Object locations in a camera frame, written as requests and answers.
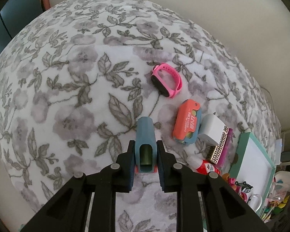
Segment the pink brown puppy toy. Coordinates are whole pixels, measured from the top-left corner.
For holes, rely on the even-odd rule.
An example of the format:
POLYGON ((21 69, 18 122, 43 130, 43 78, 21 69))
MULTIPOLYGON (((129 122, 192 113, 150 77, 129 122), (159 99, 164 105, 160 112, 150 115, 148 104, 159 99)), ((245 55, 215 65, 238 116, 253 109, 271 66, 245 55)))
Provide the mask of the pink brown puppy toy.
POLYGON ((236 179, 230 177, 229 173, 222 175, 223 180, 245 201, 247 202, 247 194, 242 191, 242 187, 236 184, 236 179))

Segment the black toy car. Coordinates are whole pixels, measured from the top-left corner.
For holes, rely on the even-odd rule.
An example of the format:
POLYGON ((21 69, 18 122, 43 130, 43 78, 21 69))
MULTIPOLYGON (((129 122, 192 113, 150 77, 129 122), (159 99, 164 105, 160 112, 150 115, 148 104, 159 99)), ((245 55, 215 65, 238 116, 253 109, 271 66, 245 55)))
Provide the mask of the black toy car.
POLYGON ((250 193, 253 189, 253 186, 248 184, 246 181, 244 181, 244 182, 236 181, 235 186, 236 186, 237 193, 243 192, 243 193, 247 194, 247 193, 250 193))

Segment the white tape roll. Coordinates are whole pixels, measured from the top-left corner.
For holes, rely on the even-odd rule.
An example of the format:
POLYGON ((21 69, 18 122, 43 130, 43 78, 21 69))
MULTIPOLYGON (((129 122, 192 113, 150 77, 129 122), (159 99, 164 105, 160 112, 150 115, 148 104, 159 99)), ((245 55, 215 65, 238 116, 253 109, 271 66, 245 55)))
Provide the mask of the white tape roll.
POLYGON ((262 196, 260 194, 252 194, 248 199, 248 206, 255 212, 257 212, 262 206, 262 196))

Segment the red white glue bottle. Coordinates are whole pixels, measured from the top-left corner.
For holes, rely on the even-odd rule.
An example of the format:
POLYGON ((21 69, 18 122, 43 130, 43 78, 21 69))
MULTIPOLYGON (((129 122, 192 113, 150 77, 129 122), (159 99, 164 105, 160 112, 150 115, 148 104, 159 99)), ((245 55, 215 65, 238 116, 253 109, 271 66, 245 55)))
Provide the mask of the red white glue bottle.
POLYGON ((209 161, 201 159, 198 156, 188 156, 186 159, 188 166, 199 174, 207 175, 210 172, 215 172, 220 175, 220 171, 209 161))

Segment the purple lip balm tube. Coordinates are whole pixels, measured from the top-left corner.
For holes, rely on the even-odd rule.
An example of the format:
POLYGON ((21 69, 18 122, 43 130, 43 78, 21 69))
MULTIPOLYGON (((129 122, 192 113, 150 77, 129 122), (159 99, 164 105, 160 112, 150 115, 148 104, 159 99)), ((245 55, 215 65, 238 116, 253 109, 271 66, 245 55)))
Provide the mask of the purple lip balm tube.
POLYGON ((222 168, 222 166, 223 166, 223 164, 225 162, 225 159, 226 159, 227 154, 228 154, 228 149, 229 149, 229 145, 230 145, 230 142, 231 142, 232 135, 233 135, 233 129, 230 128, 229 131, 228 131, 227 137, 226 137, 226 141, 225 141, 224 147, 222 149, 221 156, 220 156, 220 158, 218 160, 218 163, 217 163, 218 168, 222 168))

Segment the teal rimmed white tray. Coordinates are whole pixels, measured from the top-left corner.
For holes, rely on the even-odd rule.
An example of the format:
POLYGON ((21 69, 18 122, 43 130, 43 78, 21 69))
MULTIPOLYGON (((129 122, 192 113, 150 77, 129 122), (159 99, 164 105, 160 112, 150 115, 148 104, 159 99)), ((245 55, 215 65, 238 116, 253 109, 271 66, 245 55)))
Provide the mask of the teal rimmed white tray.
POLYGON ((246 181, 253 186, 252 191, 247 194, 248 199, 252 194, 260 194, 262 196, 262 206, 256 212, 258 216, 261 216, 264 212, 275 168, 266 149, 253 133, 242 133, 239 137, 238 147, 229 170, 229 175, 238 182, 246 181))

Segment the gold patterned lipstick box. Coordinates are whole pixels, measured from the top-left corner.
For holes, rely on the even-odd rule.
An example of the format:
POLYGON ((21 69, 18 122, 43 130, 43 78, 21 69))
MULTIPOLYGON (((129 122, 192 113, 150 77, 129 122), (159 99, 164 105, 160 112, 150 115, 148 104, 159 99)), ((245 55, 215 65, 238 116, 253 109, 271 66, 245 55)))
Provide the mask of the gold patterned lipstick box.
POLYGON ((210 161, 210 163, 214 165, 217 165, 218 160, 221 156, 222 149, 224 147, 228 131, 229 131, 229 128, 227 126, 224 126, 219 144, 215 147, 211 147, 207 154, 206 160, 210 161))

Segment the white plastic chair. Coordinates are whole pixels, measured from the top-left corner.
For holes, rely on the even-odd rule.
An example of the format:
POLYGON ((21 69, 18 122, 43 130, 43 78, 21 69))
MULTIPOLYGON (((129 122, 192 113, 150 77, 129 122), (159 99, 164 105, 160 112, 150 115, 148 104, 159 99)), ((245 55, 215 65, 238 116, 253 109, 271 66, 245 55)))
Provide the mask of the white plastic chair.
POLYGON ((288 191, 290 192, 290 172, 289 171, 279 171, 275 173, 275 181, 276 183, 281 181, 284 186, 288 187, 288 191))

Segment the white usb charger cube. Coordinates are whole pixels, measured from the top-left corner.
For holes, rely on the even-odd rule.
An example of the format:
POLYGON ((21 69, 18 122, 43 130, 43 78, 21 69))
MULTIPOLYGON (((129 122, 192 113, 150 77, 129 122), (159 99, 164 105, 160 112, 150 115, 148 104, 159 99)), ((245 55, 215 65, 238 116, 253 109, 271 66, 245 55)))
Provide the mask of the white usb charger cube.
POLYGON ((201 121, 198 138, 211 146, 218 146, 228 132, 229 128, 222 120, 214 114, 207 114, 201 121))

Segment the white power bank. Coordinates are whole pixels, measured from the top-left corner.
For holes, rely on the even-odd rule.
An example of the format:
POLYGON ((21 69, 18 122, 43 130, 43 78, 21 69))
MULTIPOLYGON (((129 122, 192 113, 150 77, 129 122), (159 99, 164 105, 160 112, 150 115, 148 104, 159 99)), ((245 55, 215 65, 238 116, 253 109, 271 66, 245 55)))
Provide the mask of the white power bank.
POLYGON ((275 141, 275 159, 274 159, 274 165, 279 165, 281 163, 281 153, 283 148, 283 140, 282 138, 277 139, 275 141))

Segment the floral grey white blanket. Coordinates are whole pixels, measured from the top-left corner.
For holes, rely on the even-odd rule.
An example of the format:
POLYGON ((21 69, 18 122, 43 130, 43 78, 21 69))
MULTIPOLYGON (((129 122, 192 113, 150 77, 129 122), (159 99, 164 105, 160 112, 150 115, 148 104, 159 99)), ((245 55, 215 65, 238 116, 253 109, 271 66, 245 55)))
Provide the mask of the floral grey white blanket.
POLYGON ((24 27, 0 54, 0 161, 38 212, 77 172, 115 162, 152 118, 155 135, 177 161, 204 158, 202 141, 172 138, 178 107, 200 103, 239 136, 253 132, 275 158, 280 123, 256 79, 218 39, 176 12, 146 0, 66 0, 24 27), (152 69, 167 63, 182 89, 164 97, 152 69))

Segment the pink smart watch band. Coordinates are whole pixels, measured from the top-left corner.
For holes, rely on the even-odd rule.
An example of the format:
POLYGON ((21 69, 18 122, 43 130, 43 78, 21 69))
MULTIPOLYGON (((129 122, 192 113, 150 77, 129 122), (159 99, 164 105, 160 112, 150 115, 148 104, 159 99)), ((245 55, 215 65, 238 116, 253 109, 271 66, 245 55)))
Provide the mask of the pink smart watch band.
POLYGON ((156 65, 152 69, 151 81, 155 88, 167 98, 174 98, 182 89, 182 79, 175 68, 167 63, 156 65))

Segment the dark wall adapter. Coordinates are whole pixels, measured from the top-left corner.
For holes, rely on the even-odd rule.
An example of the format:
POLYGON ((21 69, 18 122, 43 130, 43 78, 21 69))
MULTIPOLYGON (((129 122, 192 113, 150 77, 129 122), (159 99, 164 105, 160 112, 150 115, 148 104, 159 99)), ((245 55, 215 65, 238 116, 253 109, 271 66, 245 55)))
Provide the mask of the dark wall adapter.
POLYGON ((284 151, 281 153, 280 157, 281 162, 289 162, 290 161, 290 151, 284 151))

